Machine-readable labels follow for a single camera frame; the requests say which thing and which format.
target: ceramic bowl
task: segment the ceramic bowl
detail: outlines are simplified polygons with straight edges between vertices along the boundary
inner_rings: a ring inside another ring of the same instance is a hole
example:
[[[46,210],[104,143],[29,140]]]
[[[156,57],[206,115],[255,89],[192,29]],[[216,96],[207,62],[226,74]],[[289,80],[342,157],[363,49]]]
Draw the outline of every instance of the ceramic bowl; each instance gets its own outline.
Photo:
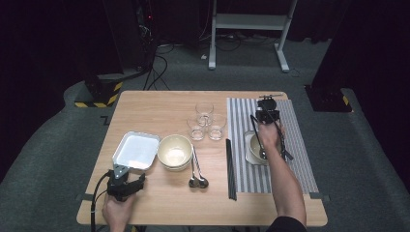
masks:
[[[184,170],[192,157],[192,144],[179,134],[172,134],[161,140],[158,159],[170,171]]]

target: forearm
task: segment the forearm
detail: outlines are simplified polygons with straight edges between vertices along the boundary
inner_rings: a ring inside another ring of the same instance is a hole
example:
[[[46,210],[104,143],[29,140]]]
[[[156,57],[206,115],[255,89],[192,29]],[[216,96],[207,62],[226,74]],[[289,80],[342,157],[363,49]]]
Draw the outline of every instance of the forearm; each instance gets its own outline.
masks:
[[[306,226],[305,201],[293,171],[275,146],[265,147],[271,170],[272,194],[278,216],[293,217]]]

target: aluminum tray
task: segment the aluminum tray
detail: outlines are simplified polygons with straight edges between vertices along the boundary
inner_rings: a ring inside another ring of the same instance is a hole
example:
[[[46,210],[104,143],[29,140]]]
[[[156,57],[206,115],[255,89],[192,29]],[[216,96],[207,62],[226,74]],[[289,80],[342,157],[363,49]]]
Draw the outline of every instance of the aluminum tray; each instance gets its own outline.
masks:
[[[159,144],[160,138],[156,135],[127,132],[115,151],[112,161],[114,165],[147,170],[154,161]]]

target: gray carpet floor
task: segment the gray carpet floor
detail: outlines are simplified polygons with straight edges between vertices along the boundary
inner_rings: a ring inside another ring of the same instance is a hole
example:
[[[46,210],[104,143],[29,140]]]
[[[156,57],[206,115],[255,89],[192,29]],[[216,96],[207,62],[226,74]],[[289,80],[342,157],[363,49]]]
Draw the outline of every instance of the gray carpet floor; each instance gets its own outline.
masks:
[[[214,71],[201,59],[207,48],[160,47],[167,69],[151,90],[284,91],[293,101],[319,191],[327,196],[328,224],[308,231],[410,231],[410,196],[354,92],[342,89],[352,113],[315,112],[310,106],[304,85],[313,80],[329,43],[286,42],[292,70],[283,73],[272,40],[259,42],[250,40],[233,51],[223,49],[235,43],[219,42]],[[155,70],[161,73],[164,67],[156,58]],[[121,91],[142,90],[145,77],[126,80]],[[76,214],[108,128],[102,116],[109,119],[115,103],[75,107],[82,85],[65,92],[66,107],[33,134],[2,182],[0,231],[89,231],[76,222]]]

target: sleeve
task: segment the sleeve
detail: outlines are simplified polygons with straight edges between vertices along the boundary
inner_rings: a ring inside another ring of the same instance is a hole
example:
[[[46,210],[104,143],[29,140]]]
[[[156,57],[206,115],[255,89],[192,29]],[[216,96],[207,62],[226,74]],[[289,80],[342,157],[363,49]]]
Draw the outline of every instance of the sleeve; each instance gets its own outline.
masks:
[[[292,217],[277,217],[267,232],[307,232],[307,229]]]

